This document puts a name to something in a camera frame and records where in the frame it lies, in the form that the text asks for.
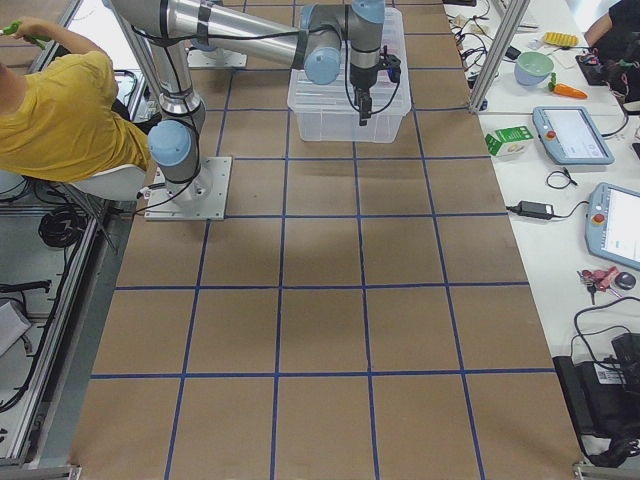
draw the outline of orange carrot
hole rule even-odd
[[[549,82],[549,90],[558,95],[563,95],[565,97],[572,98],[587,98],[587,94],[582,90],[578,90],[577,88],[570,87],[569,85],[565,85],[564,83],[556,83],[556,74],[551,74],[551,81]]]
[[[564,83],[557,83],[555,87],[553,87],[553,93],[557,93],[558,95],[563,95],[565,97],[573,97],[573,98],[587,98],[587,94],[582,90],[578,90],[577,88],[570,87],[569,85],[565,85]]]

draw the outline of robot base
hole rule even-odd
[[[209,170],[213,178],[213,186],[207,197],[199,202],[194,202],[191,208],[177,205],[168,201],[157,207],[150,208],[144,213],[146,220],[171,221],[171,220],[223,220],[229,191],[229,177],[231,175],[231,157],[207,157],[202,161],[200,168]],[[154,183],[164,182],[164,175],[158,169]],[[147,205],[155,205],[169,198],[167,190],[160,188],[151,190]]]
[[[246,68],[247,56],[243,53],[232,52],[218,48],[212,56],[207,56],[200,50],[191,50],[187,56],[189,68],[200,69],[223,69],[223,68]]]

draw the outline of green milk carton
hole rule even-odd
[[[489,153],[494,157],[523,152],[533,141],[533,135],[524,125],[501,128],[484,137]]]

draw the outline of person's arm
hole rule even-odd
[[[104,50],[88,38],[67,30],[56,23],[34,17],[21,17],[18,20],[21,24],[18,31],[13,34],[14,38],[41,35],[58,42],[70,53],[84,54],[93,51],[104,53]]]
[[[605,13],[593,25],[589,27],[584,34],[584,38],[587,41],[587,45],[593,47],[595,43],[600,40],[605,33],[607,33],[613,27],[613,22],[608,13]]]

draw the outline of brown paper floor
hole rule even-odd
[[[65,3],[3,0],[3,18]],[[303,3],[225,5],[293,24]],[[277,65],[194,72],[202,153],[234,157],[227,219],[135,221],[71,455],[83,479],[572,478],[517,245],[429,3],[393,4],[414,108],[392,144],[301,141]],[[0,42],[10,64],[37,54]]]

